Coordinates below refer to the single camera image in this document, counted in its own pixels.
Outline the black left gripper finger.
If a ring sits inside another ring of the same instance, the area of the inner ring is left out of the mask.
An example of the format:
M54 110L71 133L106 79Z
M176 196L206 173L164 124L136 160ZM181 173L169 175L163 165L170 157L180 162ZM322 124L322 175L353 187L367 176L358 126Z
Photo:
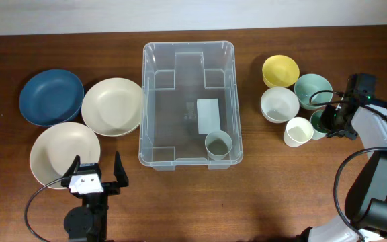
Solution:
M80 156L76 155L73 162L71 163L70 167L67 169L67 171L63 175L63 177L70 177L70 176L74 175L80 166L80 160L81 160Z
M117 181L119 187L128 187L129 186L129 179L128 179L126 172L123 168L122 160L120 158L119 151L116 151L116 153L115 153L114 177L116 178L116 181Z

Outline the grey cup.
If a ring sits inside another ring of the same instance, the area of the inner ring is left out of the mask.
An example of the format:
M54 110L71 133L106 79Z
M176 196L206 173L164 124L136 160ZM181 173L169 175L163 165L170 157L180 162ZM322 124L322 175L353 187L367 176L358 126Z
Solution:
M205 147L209 158L217 161L222 160L232 149L232 139L224 131L214 131L206 136Z

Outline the cream cup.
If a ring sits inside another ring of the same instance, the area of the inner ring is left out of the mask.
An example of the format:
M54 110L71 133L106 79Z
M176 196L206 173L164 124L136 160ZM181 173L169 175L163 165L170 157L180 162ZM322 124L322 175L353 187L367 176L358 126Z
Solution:
M309 120L295 117L289 120L284 130L284 142L289 147L299 147L312 139L314 128Z

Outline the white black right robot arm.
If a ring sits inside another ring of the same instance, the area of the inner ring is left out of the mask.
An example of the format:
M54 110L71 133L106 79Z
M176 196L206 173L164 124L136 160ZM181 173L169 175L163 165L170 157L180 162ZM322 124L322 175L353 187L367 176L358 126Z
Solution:
M308 227L297 241L379 241L387 239L387 102L374 95L376 78L366 73L348 78L339 101L326 102L319 126L332 138L360 138L364 148L340 164L333 200L337 217L325 225ZM352 159L367 154L368 162L349 189L345 205L338 201L343 168Z

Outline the mint green small bowl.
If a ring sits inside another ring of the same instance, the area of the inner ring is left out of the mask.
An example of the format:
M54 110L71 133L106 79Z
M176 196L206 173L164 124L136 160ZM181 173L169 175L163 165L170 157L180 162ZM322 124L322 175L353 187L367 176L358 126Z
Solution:
M300 105L307 110L315 110L320 106L314 106L310 103L311 96L318 91L332 91L331 84L322 76L317 74L305 74L301 76L294 86ZM333 94L329 92L319 93L312 98L312 103L329 102L333 98Z

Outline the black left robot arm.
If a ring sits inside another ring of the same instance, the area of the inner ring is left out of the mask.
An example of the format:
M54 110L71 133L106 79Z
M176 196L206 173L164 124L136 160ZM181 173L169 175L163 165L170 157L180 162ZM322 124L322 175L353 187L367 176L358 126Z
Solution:
M119 152L115 154L114 181L101 181L98 163L82 163L76 155L62 177L61 185L82 200L82 205L70 210L64 219L69 241L105 241L108 225L108 197L119 195L129 186Z

